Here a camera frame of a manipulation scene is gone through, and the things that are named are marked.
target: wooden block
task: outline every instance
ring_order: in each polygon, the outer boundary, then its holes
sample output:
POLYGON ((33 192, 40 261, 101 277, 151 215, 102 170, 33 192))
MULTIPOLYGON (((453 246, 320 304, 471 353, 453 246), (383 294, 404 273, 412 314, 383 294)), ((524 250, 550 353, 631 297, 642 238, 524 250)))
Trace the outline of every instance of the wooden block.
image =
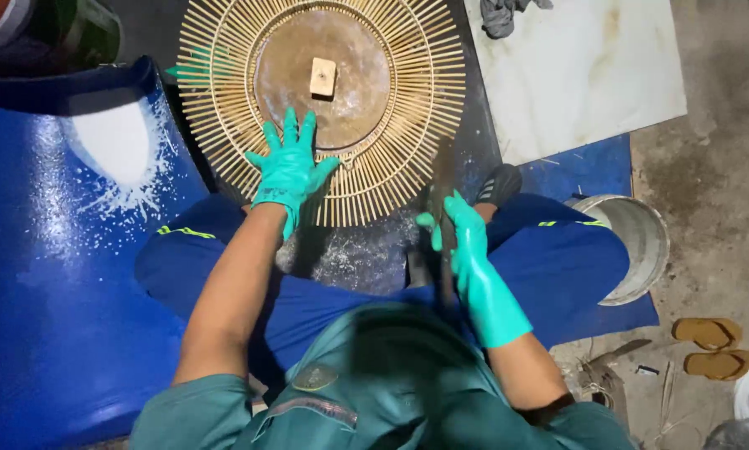
POLYGON ((310 93, 332 97, 335 89, 335 62, 314 58, 310 71, 310 93))

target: round wooden board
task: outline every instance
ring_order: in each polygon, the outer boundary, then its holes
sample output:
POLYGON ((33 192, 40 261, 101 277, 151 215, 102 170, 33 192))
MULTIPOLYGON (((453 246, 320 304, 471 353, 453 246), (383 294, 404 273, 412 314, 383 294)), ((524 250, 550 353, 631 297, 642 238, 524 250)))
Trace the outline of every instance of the round wooden board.
POLYGON ((263 44, 255 71, 255 98, 262 116, 278 127, 286 108, 302 120, 316 113, 316 147, 343 152, 377 126, 391 80, 386 53, 366 26, 328 10, 305 11, 280 25, 263 44), (311 96, 313 58, 336 64, 331 101, 311 96))

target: gray cloth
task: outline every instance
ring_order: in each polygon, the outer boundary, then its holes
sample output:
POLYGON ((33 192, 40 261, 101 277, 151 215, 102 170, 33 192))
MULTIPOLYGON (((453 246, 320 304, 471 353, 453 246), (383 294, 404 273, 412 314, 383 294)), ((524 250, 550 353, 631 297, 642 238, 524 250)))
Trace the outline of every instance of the gray cloth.
MULTIPOLYGON (((514 32, 514 12, 524 11, 530 0, 480 0, 482 28, 492 39, 506 38, 514 32)), ((543 10, 551 10, 550 0, 535 0, 543 10)))

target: person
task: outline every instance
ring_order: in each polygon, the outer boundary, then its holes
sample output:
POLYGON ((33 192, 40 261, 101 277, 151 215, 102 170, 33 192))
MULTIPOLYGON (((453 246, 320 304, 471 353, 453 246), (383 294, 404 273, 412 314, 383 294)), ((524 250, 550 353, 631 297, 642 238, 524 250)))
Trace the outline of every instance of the person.
MULTIPOLYGON (((424 287, 382 297, 278 274, 300 206, 338 165, 314 164, 314 131, 315 115, 298 132, 291 108, 282 142, 265 123, 269 156, 246 154, 262 177, 251 208, 212 195, 139 255, 141 284, 188 325, 172 386, 145 405, 132 448, 634 448, 609 409, 574 402, 534 335, 544 318, 521 306, 599 302, 629 263, 608 228, 519 194, 518 171, 502 166, 474 207, 457 192, 444 200, 458 238, 454 317, 411 294, 424 287), (250 373, 276 394, 255 416, 250 373)), ((417 221, 439 250, 432 217, 417 221)))

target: white board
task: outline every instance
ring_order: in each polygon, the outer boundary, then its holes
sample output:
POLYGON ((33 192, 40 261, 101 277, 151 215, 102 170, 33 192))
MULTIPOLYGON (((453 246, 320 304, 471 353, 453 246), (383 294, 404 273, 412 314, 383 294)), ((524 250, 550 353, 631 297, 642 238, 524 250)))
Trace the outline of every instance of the white board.
POLYGON ((557 0, 507 38, 465 0, 502 161, 527 163, 687 113, 669 0, 557 0))

